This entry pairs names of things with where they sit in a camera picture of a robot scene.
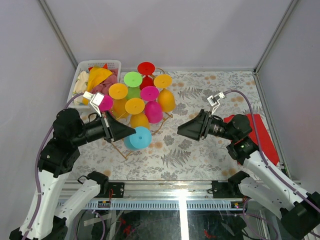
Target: table surface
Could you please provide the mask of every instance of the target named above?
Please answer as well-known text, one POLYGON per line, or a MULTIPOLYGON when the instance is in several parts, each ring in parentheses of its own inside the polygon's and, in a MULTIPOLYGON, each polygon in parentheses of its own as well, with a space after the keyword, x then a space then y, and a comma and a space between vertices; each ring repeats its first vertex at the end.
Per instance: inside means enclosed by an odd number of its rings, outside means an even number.
MULTIPOLYGON (((226 180, 239 170, 245 170, 233 160, 226 149, 230 141, 208 136, 193 141, 177 135, 179 125, 193 119, 201 109, 209 111, 207 97, 229 89, 242 91, 250 100, 254 113, 260 114, 268 129, 265 113, 251 71, 171 71, 172 85, 167 89, 175 96, 176 108, 160 132, 152 137, 149 147, 133 152, 124 159, 105 140, 97 140, 79 148, 81 156, 75 162, 69 179, 77 179, 92 171, 109 176, 111 180, 226 180)), ((123 83, 125 73, 121 73, 123 83)), ((220 101, 215 112, 221 118, 248 114, 244 98, 230 93, 220 101)), ((88 112, 80 112, 84 122, 88 112)), ((151 124, 150 130, 160 124, 151 124)), ((128 153, 123 141, 115 143, 128 153)))

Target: robotic arm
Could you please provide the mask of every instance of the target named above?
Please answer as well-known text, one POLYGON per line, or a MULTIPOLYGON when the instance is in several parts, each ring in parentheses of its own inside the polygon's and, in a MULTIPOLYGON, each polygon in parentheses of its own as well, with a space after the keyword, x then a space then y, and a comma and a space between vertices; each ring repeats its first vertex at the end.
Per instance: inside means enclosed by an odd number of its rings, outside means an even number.
POLYGON ((237 114, 229 123, 225 123, 220 117, 213 115, 220 106, 220 100, 224 98, 223 92, 208 97, 212 112, 201 109, 198 116, 178 127, 177 134, 197 141, 205 139, 208 135, 231 140, 226 147, 229 155, 257 175, 263 184, 257 183, 243 171, 230 177, 228 182, 235 184, 241 194, 256 200, 274 213, 293 237, 303 238, 320 224, 320 214, 296 193, 300 192, 318 208, 320 194, 318 192, 310 194, 296 185, 264 155, 267 164, 265 163, 259 153, 259 147, 248 137, 252 128, 247 116, 237 114), (296 191, 293 192, 275 174, 296 191))
POLYGON ((10 240, 63 240, 70 223, 84 206, 94 197, 109 197, 108 177, 99 172, 89 173, 81 188, 66 203, 57 207, 60 192, 75 161, 80 156, 78 147, 98 139, 108 143, 118 141, 136 131, 118 121, 110 112, 103 111, 104 95, 86 92, 89 106, 96 118, 84 124, 77 110, 68 108, 60 111, 53 122, 53 138, 43 148, 38 162, 38 176, 41 185, 41 201, 35 191, 27 217, 20 228, 11 232, 10 240), (28 228, 34 213, 37 215, 28 228))

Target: yellow cloth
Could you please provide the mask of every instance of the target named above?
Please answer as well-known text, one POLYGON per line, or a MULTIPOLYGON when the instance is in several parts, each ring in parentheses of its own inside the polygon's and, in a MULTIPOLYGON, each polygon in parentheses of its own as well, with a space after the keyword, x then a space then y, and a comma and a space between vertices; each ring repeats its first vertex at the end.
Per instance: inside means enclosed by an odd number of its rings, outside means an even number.
MULTIPOLYGON (((89 80, 88 80, 88 86, 86 88, 87 92, 91 92, 92 89, 94 89, 95 86, 99 85, 102 83, 104 80, 106 80, 109 76, 111 76, 113 73, 105 68, 102 67, 96 67, 94 66, 90 70, 89 74, 89 80)), ((88 105, 89 100, 83 98, 82 101, 85 105, 88 105)))

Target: white basket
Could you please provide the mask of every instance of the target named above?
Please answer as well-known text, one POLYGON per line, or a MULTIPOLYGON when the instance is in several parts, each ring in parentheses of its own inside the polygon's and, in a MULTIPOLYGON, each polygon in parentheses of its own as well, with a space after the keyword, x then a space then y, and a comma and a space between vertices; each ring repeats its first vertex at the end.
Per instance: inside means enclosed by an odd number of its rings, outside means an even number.
MULTIPOLYGON (((118 82, 120 81, 120 72, 121 72, 121 62, 118 60, 88 60, 88 61, 82 61, 78 64, 78 67, 75 70, 75 74, 72 80, 72 84, 71 84, 71 88, 70 88, 70 92, 68 95, 68 99, 67 102, 74 96, 73 92, 75 89, 75 85, 77 82, 77 78, 79 76, 79 74, 82 71, 86 71, 87 73, 89 73, 88 68, 91 68, 93 66, 99 66, 99 67, 103 67, 105 64, 107 64, 108 69, 118 69, 118 74, 117 74, 117 80, 118 82)), ((88 105, 74 105, 74 103, 72 102, 70 104, 71 108, 74 109, 90 109, 90 107, 88 105)))

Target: blue cup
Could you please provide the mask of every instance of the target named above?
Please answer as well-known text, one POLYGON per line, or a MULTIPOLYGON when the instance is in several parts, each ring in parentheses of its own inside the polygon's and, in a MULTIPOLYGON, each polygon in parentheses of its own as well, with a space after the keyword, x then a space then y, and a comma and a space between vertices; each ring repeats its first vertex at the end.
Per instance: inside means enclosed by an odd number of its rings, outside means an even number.
POLYGON ((127 136, 124 139, 124 145, 132 150, 144 149, 150 145, 152 141, 152 135, 148 128, 144 126, 137 126, 135 128, 135 134, 127 136))

